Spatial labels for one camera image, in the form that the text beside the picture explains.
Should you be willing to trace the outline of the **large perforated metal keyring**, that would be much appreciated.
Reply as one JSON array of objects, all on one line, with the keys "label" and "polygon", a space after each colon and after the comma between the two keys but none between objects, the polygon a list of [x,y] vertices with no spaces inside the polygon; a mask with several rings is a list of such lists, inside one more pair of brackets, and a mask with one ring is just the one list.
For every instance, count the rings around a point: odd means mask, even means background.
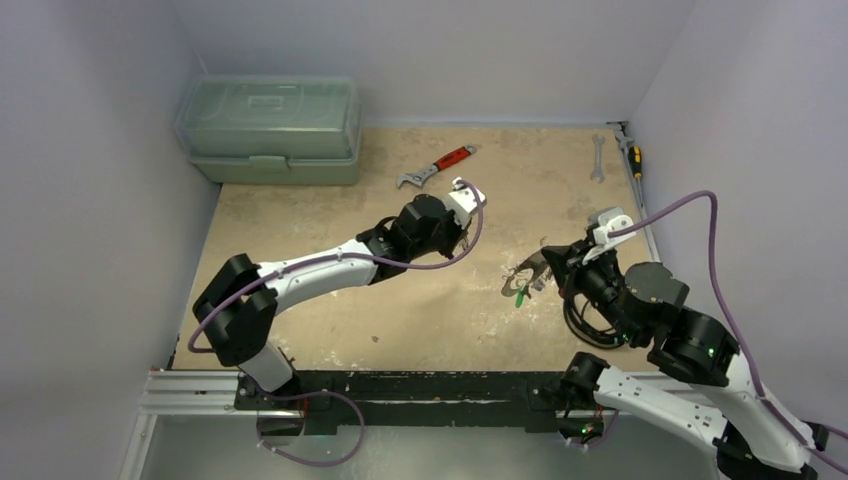
[{"label": "large perforated metal keyring", "polygon": [[500,292],[504,297],[515,297],[519,293],[538,292],[545,288],[551,277],[552,271],[548,262],[541,251],[537,251],[508,271],[503,277]]}]

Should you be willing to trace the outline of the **green key tag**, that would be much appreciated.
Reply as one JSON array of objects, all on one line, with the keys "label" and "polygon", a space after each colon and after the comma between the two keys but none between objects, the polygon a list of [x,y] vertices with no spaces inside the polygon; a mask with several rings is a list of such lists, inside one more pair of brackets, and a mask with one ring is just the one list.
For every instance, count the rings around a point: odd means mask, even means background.
[{"label": "green key tag", "polygon": [[521,308],[521,307],[522,307],[522,305],[523,305],[523,303],[524,303],[524,300],[525,300],[525,297],[526,297],[526,295],[527,295],[527,291],[528,291],[527,286],[522,287],[522,288],[518,291],[518,293],[517,293],[517,295],[516,295],[516,298],[515,298],[515,303],[514,303],[514,306],[515,306],[516,308]]}]

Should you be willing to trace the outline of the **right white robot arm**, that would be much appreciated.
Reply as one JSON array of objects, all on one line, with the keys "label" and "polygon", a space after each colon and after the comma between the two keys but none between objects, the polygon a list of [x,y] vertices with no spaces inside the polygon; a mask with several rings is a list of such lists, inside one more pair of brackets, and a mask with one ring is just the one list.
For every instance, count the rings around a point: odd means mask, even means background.
[{"label": "right white robot arm", "polygon": [[615,251],[589,259],[590,250],[586,240],[542,248],[561,296],[583,296],[628,346],[646,349],[649,363],[710,403],[651,387],[578,352],[556,392],[566,408],[628,412],[712,456],[728,479],[817,478],[811,458],[826,448],[824,427],[778,419],[783,410],[756,387],[740,340],[717,319],[686,306],[688,286],[660,263],[621,272]]}]

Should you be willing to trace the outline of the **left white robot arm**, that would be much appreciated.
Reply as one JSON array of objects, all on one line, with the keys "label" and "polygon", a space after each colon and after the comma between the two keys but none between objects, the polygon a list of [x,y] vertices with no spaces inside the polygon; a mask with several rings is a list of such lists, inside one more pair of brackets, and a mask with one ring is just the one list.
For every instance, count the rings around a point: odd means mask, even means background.
[{"label": "left white robot arm", "polygon": [[269,339],[274,319],[319,296],[421,270],[419,258],[431,253],[444,257],[443,267],[458,262],[479,240],[486,203],[480,190],[460,182],[442,198],[419,194],[398,214],[316,254],[277,262],[232,256],[192,307],[198,327],[188,348],[200,352],[196,342],[205,337],[206,352],[221,365],[251,377],[272,408],[287,408],[297,399],[297,373]]}]

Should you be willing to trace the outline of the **silver open end wrench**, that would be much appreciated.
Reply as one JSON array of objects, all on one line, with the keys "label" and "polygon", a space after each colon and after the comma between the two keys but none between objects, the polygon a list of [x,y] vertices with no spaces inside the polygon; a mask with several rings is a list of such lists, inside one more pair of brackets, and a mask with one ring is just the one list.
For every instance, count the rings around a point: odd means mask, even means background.
[{"label": "silver open end wrench", "polygon": [[605,180],[605,175],[603,171],[603,145],[605,143],[605,138],[598,134],[594,134],[592,136],[592,141],[594,145],[594,164],[593,170],[590,173],[590,179],[593,181],[597,181],[598,183],[603,183]]}]

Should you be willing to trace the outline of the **yellow black screwdriver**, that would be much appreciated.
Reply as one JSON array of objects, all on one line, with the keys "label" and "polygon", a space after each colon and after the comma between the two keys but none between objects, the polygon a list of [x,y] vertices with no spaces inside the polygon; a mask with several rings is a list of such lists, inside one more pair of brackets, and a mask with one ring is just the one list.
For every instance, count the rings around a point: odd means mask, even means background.
[{"label": "yellow black screwdriver", "polygon": [[628,150],[628,163],[635,181],[642,178],[642,154],[638,146],[633,145]]}]

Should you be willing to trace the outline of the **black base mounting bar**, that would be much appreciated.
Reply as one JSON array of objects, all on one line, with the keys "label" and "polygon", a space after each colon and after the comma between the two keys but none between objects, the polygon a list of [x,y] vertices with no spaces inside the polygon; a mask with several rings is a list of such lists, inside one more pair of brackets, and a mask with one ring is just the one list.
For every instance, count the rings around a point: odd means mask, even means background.
[{"label": "black base mounting bar", "polygon": [[246,375],[234,407],[292,415],[307,435],[342,426],[521,428],[579,443],[600,438],[613,411],[566,385],[558,371],[301,370],[272,394]]}]

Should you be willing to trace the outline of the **green plastic toolbox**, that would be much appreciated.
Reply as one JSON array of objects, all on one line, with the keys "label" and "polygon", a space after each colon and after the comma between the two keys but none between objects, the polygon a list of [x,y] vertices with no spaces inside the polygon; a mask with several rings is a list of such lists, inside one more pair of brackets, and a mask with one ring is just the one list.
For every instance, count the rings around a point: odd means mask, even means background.
[{"label": "green plastic toolbox", "polygon": [[215,183],[345,186],[359,180],[362,116],[350,77],[202,75],[175,130]]}]

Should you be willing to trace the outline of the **red handled adjustable wrench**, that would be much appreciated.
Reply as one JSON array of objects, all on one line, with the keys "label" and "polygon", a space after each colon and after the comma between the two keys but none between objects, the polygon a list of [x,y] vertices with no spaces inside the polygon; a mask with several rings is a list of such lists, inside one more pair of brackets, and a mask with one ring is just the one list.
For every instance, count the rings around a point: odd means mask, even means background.
[{"label": "red handled adjustable wrench", "polygon": [[423,170],[415,173],[403,173],[396,179],[396,187],[400,189],[405,184],[412,185],[416,188],[422,188],[429,178],[435,174],[465,160],[477,151],[477,147],[472,144],[466,144],[459,147],[441,158],[433,162]]}]

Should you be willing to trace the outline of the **aluminium frame rail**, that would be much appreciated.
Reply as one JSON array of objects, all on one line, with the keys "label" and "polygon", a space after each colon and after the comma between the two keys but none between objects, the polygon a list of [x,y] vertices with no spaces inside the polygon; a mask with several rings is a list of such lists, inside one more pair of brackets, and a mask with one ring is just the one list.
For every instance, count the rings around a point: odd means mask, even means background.
[{"label": "aluminium frame rail", "polygon": [[235,254],[300,257],[396,214],[416,193],[397,187],[397,174],[465,144],[475,153],[434,175],[425,191],[439,196],[459,176],[487,196],[473,251],[449,267],[431,254],[423,270],[294,306],[274,321],[271,342],[303,374],[326,370],[347,394],[367,384],[396,401],[466,402],[521,371],[560,376],[587,344],[567,329],[553,283],[517,300],[530,277],[519,264],[544,245],[581,238],[597,210],[635,212],[607,128],[367,128],[353,186],[224,186],[192,295]]}]

